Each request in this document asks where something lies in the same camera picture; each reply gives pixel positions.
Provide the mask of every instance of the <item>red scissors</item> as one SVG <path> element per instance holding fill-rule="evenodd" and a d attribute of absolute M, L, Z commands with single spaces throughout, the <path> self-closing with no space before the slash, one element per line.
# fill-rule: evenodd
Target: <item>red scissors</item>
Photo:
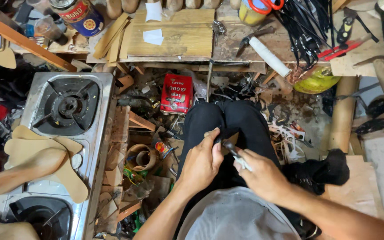
<path fill-rule="evenodd" d="M 272 11 L 272 9 L 280 10 L 284 6 L 284 0 L 280 0 L 279 5 L 275 5 L 274 3 L 272 3 L 271 0 L 260 0 L 260 1 L 267 7 L 266 10 L 257 8 L 256 6 L 254 6 L 253 0 L 248 0 L 248 4 L 250 5 L 251 9 L 253 9 L 254 11 L 260 14 L 268 14 L 270 13 L 270 11 Z"/>

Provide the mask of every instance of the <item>metal rod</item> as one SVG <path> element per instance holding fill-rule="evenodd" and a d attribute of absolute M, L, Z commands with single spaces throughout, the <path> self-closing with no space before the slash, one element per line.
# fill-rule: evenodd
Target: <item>metal rod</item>
<path fill-rule="evenodd" d="M 207 100 L 206 102 L 210 102 L 210 85 L 211 85 L 211 74 L 213 73 L 213 63 L 214 60 L 210 59 L 210 65 L 208 66 L 208 77 L 207 77 Z"/>

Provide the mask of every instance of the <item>white handle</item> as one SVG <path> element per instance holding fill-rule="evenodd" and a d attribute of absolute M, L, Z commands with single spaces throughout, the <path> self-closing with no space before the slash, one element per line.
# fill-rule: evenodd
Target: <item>white handle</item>
<path fill-rule="evenodd" d="M 271 53 L 270 50 L 256 37 L 250 39 L 250 45 L 254 48 L 257 54 L 259 54 L 259 56 L 282 77 L 286 77 L 291 72 L 291 70 L 287 68 L 279 58 Z"/>

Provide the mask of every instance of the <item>black pants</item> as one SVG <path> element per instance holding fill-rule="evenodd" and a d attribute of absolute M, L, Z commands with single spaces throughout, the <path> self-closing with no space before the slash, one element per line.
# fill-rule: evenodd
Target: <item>black pants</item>
<path fill-rule="evenodd" d="M 199 103 L 193 106 L 186 115 L 184 123 L 185 144 L 180 157 L 177 178 L 182 173 L 186 154 L 191 148 L 204 139 L 204 133 L 214 128 L 238 128 L 239 136 L 236 146 L 250 149 L 261 156 L 272 160 L 276 166 L 280 163 L 270 143 L 268 123 L 263 115 L 257 111 L 250 101 L 220 102 L 218 105 Z M 228 154 L 220 166 L 217 176 L 210 186 L 196 194 L 186 205 L 180 219 L 178 233 L 189 211 L 207 194 L 217 189 L 247 187 L 244 179 L 238 175 L 233 166 L 233 157 Z"/>

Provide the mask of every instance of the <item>burner grate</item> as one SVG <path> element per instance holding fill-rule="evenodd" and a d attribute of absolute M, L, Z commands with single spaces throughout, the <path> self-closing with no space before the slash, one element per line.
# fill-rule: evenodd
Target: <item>burner grate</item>
<path fill-rule="evenodd" d="M 90 79 L 47 81 L 33 125 L 53 135 L 77 135 L 91 127 L 96 115 L 99 87 Z"/>
<path fill-rule="evenodd" d="M 9 204 L 10 222 L 29 222 L 40 240 L 67 240 L 71 217 L 67 204 L 59 199 L 26 197 Z"/>

